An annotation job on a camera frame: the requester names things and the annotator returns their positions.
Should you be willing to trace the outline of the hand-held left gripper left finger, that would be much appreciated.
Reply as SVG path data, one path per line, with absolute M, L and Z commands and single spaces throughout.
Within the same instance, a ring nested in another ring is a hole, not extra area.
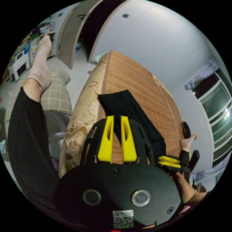
M 105 119 L 104 130 L 97 156 L 99 162 L 112 162 L 113 134 L 114 116 L 108 116 Z

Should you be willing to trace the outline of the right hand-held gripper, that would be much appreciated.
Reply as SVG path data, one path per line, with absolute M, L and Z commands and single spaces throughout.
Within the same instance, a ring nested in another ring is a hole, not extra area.
M 189 174 L 191 172 L 191 168 L 189 165 L 189 159 L 179 159 L 175 156 L 161 156 L 159 157 L 158 165 L 160 167 L 166 166 L 170 167 L 170 170 L 174 172 L 184 172 Z

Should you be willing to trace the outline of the person's right hand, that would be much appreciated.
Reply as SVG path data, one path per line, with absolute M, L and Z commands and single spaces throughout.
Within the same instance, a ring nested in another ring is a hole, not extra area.
M 177 183 L 182 183 L 185 181 L 184 173 L 183 172 L 176 172 L 171 174 L 172 179 L 174 182 Z

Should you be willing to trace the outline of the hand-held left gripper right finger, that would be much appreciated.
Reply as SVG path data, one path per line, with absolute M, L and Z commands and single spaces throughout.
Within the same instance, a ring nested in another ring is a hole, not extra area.
M 136 148 L 129 119 L 126 116 L 121 116 L 121 147 L 123 163 L 136 163 Z

